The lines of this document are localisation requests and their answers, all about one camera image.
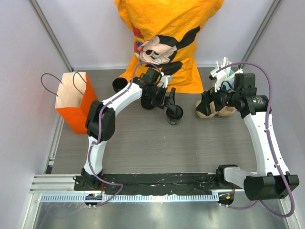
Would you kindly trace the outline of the black plastic cup lid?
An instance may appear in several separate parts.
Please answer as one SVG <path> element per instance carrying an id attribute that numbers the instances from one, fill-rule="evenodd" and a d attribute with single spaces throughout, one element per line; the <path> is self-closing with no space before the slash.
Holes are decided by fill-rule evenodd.
<path id="1" fill-rule="evenodd" d="M 167 109 L 166 110 L 166 113 L 183 113 L 183 109 L 179 106 L 179 105 L 176 105 L 176 111 L 172 111 L 171 109 Z"/>

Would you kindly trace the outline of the orange paper bag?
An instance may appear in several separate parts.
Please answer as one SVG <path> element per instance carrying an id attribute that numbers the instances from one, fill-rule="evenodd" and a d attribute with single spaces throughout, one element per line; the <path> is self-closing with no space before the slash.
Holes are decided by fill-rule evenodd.
<path id="1" fill-rule="evenodd" d="M 57 92 L 47 91 L 55 95 L 55 109 L 74 133 L 86 134 L 90 106 L 98 100 L 88 74 L 76 71 L 64 73 L 61 79 L 54 78 L 60 82 Z"/>

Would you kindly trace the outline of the black cup from stack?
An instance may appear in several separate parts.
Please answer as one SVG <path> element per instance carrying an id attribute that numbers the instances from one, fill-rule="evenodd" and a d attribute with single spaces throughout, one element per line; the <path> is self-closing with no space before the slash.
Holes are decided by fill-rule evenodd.
<path id="1" fill-rule="evenodd" d="M 183 113 L 167 113 L 167 121 L 171 125 L 177 125 L 181 118 L 183 117 Z"/>

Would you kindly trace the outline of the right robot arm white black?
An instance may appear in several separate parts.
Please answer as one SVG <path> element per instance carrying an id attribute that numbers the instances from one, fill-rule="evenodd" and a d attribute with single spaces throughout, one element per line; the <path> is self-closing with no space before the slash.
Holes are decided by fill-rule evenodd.
<path id="1" fill-rule="evenodd" d="M 272 114 L 267 108 L 269 99 L 257 95 L 255 74 L 237 72 L 229 83 L 225 73 L 211 73 L 213 86 L 201 95 L 197 113 L 207 117 L 226 107 L 240 112 L 254 147 L 256 171 L 249 172 L 237 165 L 220 165 L 215 182 L 220 188 L 234 184 L 244 189 L 249 200 L 283 199 L 299 185 L 298 175 L 292 175 L 286 166 L 273 130 Z"/>

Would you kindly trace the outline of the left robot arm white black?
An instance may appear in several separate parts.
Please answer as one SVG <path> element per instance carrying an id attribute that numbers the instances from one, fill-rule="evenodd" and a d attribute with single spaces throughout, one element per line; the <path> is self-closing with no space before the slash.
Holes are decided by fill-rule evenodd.
<path id="1" fill-rule="evenodd" d="M 167 92 L 170 75 L 148 68 L 130 82 L 117 78 L 112 82 L 116 94 L 104 100 L 92 102 L 86 120 L 89 140 L 88 153 L 81 175 L 75 178 L 76 190 L 97 190 L 102 180 L 102 160 L 108 141 L 116 128 L 116 116 L 136 100 L 141 101 L 144 109 L 155 107 L 166 109 L 167 120 L 176 125 L 183 117 L 183 109 L 175 103 L 175 88 Z"/>

